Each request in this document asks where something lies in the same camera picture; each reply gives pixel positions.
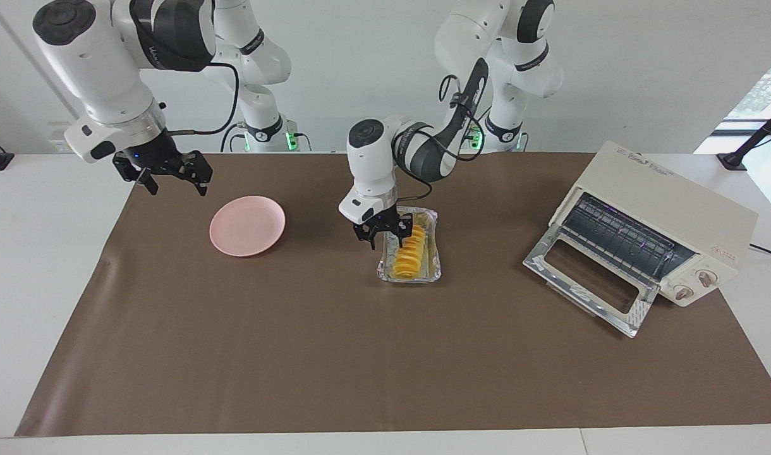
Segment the cream toaster oven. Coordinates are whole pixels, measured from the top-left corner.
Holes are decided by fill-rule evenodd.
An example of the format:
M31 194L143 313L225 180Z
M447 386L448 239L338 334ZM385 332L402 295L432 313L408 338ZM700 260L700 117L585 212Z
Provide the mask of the cream toaster oven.
M614 142L606 142L594 155L557 207L550 225L562 227L582 193L695 251L695 257L656 282L660 295L672 303L675 286L694 291L687 305L676 303L680 307L738 275L758 221L755 211ZM718 287L704 288L695 275L698 270L718 274Z

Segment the pink round plate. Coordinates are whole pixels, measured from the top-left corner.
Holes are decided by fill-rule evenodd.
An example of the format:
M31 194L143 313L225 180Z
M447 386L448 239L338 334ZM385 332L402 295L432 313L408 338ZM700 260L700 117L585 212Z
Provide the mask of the pink round plate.
M270 250L281 239L286 215L278 202L253 195L237 198L216 211L209 240L232 257L251 257Z

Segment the brown table mat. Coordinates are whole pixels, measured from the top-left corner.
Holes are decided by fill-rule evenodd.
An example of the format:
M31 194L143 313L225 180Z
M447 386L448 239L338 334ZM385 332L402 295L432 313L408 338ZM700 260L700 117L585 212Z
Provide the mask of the brown table mat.
M337 205L341 155L209 156L207 196L134 187L19 437L771 423L771 378L722 294L659 299L629 339L523 265L588 154L458 164L425 204L442 276L380 281ZM264 253L216 250L216 211L281 205Z

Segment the white wall socket box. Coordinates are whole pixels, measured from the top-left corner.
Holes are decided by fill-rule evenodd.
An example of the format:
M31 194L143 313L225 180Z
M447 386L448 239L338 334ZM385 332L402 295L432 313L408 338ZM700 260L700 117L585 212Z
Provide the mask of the white wall socket box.
M71 127L75 126L71 122L47 122L47 141L59 154L76 154L76 149L70 145L65 137L65 133Z

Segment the aluminium foil tray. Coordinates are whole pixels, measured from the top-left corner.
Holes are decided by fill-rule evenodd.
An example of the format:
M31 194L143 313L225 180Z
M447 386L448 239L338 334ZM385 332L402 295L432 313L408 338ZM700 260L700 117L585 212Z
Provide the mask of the aluminium foil tray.
M406 205L398 205L397 210L398 214L413 214L413 223L420 225L426 231L428 239L422 269L420 275L415 279L398 279L393 276L391 269L399 248L398 239L386 231L382 259L380 259L377 269L378 277L382 281L396 283L430 283L437 281L442 274L437 248L437 234L435 233L438 225L438 213L431 209L407 207Z

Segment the yellow sliced bread loaf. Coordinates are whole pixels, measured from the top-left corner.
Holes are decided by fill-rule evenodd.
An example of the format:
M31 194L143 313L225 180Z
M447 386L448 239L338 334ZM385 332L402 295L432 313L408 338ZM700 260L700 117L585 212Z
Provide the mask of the yellow sliced bread loaf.
M420 275L425 257L428 236L417 224L411 228L411 236L402 239L394 257L391 272L398 279L415 279Z

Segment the metal oven rack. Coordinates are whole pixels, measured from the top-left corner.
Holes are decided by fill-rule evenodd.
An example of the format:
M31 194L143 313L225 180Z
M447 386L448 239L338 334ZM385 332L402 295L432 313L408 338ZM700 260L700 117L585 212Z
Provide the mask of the metal oven rack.
M591 252L640 281L660 282L696 256L588 193L582 193L562 227Z

